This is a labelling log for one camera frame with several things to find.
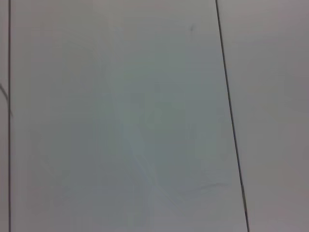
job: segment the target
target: white surface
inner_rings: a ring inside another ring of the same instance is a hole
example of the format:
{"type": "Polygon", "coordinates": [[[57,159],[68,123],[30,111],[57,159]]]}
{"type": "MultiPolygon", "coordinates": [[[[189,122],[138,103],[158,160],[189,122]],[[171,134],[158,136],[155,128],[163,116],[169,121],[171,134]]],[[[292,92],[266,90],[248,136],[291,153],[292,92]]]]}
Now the white surface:
{"type": "Polygon", "coordinates": [[[219,7],[251,232],[307,232],[309,1],[219,7]]]}
{"type": "Polygon", "coordinates": [[[13,232],[245,232],[215,2],[14,0],[13,232]]]}
{"type": "MultiPolygon", "coordinates": [[[[0,84],[8,93],[8,1],[0,1],[0,84]]],[[[0,92],[0,231],[8,232],[8,105],[0,92]]]]}

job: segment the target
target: white panel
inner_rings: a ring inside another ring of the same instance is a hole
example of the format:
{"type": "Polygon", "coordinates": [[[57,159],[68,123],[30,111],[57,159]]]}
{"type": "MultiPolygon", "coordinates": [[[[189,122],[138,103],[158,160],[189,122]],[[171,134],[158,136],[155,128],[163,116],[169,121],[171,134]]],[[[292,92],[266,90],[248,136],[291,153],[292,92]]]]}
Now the white panel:
{"type": "Polygon", "coordinates": [[[306,232],[309,1],[219,3],[251,232],[306,232]]]}
{"type": "Polygon", "coordinates": [[[9,231],[8,203],[8,1],[0,1],[0,231],[9,231]]]}
{"type": "Polygon", "coordinates": [[[214,1],[13,0],[14,232],[245,232],[214,1]]]}

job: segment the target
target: black line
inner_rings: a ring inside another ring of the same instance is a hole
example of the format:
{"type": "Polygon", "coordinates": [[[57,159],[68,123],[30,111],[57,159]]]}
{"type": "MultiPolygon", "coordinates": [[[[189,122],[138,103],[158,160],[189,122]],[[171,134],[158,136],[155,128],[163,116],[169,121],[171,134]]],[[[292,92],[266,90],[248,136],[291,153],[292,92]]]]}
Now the black line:
{"type": "Polygon", "coordinates": [[[11,0],[8,0],[8,207],[9,207],[9,232],[12,224],[11,204],[11,0]]]}
{"type": "Polygon", "coordinates": [[[218,0],[215,0],[215,2],[216,2],[217,17],[218,17],[218,25],[219,25],[219,33],[220,33],[220,42],[221,42],[224,72],[225,72],[225,80],[226,80],[226,87],[227,87],[228,104],[229,104],[229,108],[230,108],[234,142],[235,142],[235,150],[236,150],[236,156],[237,156],[237,164],[238,164],[238,172],[239,172],[239,179],[240,179],[240,186],[241,186],[241,194],[242,194],[242,200],[243,200],[243,207],[244,207],[244,211],[245,211],[247,230],[248,230],[248,232],[250,232],[249,220],[248,220],[248,211],[247,211],[247,202],[246,202],[246,196],[245,196],[245,188],[243,186],[243,181],[242,181],[242,174],[241,174],[239,153],[238,153],[238,145],[237,145],[237,139],[236,139],[236,133],[235,133],[235,124],[234,124],[233,110],[232,110],[232,103],[231,103],[230,88],[229,88],[229,84],[228,84],[227,71],[226,71],[225,53],[224,53],[224,46],[223,46],[223,38],[222,38],[222,29],[221,29],[218,0]]]}

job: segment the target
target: black edge line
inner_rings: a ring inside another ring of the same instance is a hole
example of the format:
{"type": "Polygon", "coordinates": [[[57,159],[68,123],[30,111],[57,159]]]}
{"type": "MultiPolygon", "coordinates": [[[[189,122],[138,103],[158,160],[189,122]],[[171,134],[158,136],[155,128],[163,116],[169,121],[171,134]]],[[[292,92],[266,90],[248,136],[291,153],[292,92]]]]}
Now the black edge line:
{"type": "Polygon", "coordinates": [[[8,0],[8,185],[9,232],[11,232],[11,0],[8,0]]]}
{"type": "Polygon", "coordinates": [[[224,72],[225,72],[225,80],[226,80],[226,87],[227,87],[228,104],[229,104],[229,108],[230,108],[232,128],[233,128],[233,136],[234,136],[234,142],[235,142],[235,150],[236,150],[236,156],[237,156],[237,164],[238,164],[238,172],[239,172],[239,179],[240,179],[240,186],[241,186],[241,194],[242,194],[242,200],[243,200],[243,207],[244,207],[244,211],[245,211],[247,230],[248,230],[248,232],[250,232],[245,188],[244,188],[243,181],[242,181],[242,174],[241,174],[240,161],[239,161],[239,152],[238,152],[238,145],[237,145],[237,139],[236,139],[236,133],[235,133],[235,124],[234,124],[232,103],[231,103],[230,88],[229,88],[229,84],[228,84],[227,71],[226,71],[225,52],[224,52],[224,46],[223,46],[223,38],[222,38],[222,29],[221,29],[218,0],[215,0],[215,2],[216,2],[217,17],[218,17],[218,25],[219,25],[220,43],[221,43],[221,50],[222,50],[224,72]]]}

